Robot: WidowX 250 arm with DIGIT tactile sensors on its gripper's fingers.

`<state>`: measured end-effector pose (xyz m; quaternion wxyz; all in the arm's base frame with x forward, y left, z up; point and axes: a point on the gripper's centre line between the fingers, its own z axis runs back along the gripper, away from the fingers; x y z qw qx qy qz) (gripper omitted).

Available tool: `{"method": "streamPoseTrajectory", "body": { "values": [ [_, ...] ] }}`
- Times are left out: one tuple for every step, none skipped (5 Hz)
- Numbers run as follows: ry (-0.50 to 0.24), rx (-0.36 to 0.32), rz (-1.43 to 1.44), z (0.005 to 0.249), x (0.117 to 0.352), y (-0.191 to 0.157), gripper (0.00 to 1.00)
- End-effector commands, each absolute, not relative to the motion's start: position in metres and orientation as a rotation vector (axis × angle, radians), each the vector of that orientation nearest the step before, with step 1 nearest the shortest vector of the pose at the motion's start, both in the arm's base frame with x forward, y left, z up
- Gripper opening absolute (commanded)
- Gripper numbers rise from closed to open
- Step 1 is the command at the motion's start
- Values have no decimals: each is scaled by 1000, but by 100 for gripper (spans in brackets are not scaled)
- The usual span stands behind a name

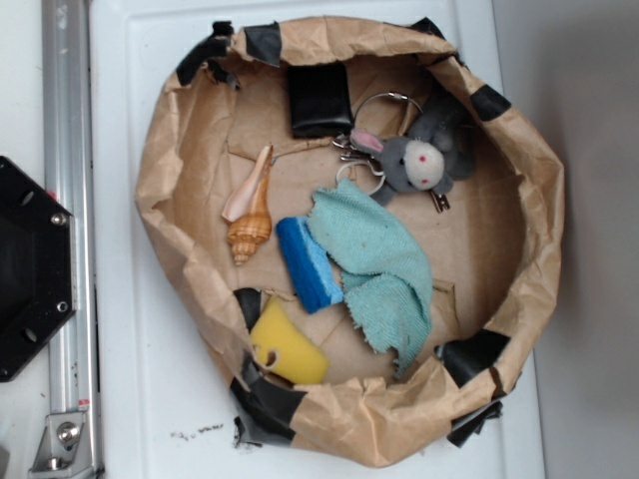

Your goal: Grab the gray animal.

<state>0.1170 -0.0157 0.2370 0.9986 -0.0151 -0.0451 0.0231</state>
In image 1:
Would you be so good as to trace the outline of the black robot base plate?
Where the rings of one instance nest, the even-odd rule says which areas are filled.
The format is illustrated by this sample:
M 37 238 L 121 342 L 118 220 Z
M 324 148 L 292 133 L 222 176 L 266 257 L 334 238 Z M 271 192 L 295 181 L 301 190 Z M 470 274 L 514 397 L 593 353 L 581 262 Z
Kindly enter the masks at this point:
M 1 381 L 14 380 L 75 312 L 72 218 L 1 158 Z

